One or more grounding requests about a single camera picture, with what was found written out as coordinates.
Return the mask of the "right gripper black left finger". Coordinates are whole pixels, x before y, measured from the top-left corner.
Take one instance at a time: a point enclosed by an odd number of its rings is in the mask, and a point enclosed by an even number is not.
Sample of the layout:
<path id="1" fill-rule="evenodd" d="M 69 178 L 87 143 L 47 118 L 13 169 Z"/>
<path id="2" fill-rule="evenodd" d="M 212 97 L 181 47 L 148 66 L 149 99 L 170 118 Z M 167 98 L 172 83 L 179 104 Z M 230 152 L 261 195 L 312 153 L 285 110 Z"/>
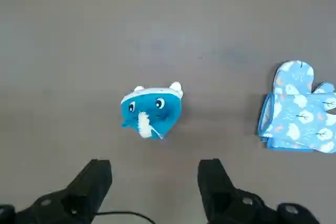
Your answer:
<path id="1" fill-rule="evenodd" d="M 112 185 L 109 160 L 91 160 L 64 189 L 16 211 L 1 204 L 1 223 L 92 223 Z"/>

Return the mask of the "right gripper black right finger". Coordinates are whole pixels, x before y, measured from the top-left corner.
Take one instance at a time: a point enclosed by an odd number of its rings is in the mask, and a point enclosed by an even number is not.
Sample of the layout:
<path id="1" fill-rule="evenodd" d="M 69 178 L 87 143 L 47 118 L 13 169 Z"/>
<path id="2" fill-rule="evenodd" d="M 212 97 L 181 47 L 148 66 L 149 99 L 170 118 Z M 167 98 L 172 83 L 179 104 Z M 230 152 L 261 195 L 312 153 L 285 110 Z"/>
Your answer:
<path id="1" fill-rule="evenodd" d="M 258 195 L 236 188 L 217 158 L 199 162 L 197 182 L 208 223 L 319 223 L 302 205 L 285 202 L 272 209 Z"/>

